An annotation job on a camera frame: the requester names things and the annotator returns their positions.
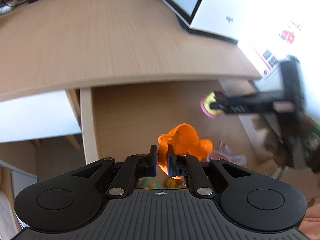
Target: gray ribbed panel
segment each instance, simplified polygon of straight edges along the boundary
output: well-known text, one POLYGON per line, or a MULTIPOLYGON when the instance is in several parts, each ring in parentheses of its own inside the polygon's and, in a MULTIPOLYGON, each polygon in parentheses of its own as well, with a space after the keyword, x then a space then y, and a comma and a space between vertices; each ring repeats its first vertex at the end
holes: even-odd
POLYGON ((44 234, 25 229, 16 240, 306 240, 297 229, 260 234, 229 222, 211 200, 186 189, 135 189, 128 198, 109 201, 102 214, 73 232, 44 234))

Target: wooden tabletop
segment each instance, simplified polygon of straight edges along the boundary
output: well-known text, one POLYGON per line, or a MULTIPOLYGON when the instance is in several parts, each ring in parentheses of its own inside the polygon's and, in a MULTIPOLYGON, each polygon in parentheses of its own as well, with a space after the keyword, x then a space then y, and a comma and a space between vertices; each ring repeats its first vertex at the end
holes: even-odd
POLYGON ((161 0, 41 0, 0 17, 0 101, 51 90, 260 78, 238 46, 188 34, 161 0))

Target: orange plastic container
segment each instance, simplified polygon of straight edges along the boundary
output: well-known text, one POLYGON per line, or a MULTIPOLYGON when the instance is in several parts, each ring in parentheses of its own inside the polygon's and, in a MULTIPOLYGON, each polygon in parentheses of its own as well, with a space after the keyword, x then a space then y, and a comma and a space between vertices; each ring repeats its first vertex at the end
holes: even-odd
POLYGON ((182 123, 171 129, 169 133, 159 136, 158 143, 158 163, 160 168, 168 174, 167 170, 167 151, 168 144, 172 144, 176 155, 190 154, 196 156, 198 160, 207 158, 207 155, 212 152, 213 145, 209 139, 199 139, 196 130, 187 123, 182 123))

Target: red line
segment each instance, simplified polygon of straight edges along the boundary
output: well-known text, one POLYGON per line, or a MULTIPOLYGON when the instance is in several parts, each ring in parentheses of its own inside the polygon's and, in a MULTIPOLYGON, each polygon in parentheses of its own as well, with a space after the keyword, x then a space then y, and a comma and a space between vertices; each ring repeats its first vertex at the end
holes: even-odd
POLYGON ((262 59, 262 61, 266 64, 266 66, 268 67, 269 70, 271 70, 271 68, 269 67, 268 63, 266 62, 266 60, 264 59, 264 57, 260 56, 260 54, 254 49, 254 47, 251 46, 251 48, 253 48, 253 50, 258 54, 258 56, 262 59))

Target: candy wrapper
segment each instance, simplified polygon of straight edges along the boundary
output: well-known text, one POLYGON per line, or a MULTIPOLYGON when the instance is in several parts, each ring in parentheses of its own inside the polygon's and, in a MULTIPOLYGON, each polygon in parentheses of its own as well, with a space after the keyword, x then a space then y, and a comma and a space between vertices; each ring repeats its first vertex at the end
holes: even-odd
POLYGON ((220 141, 218 149, 214 149, 208 154, 207 162, 209 162, 211 158, 220 158, 237 165, 247 165, 247 158, 244 155, 233 156, 231 149, 222 141, 220 141))

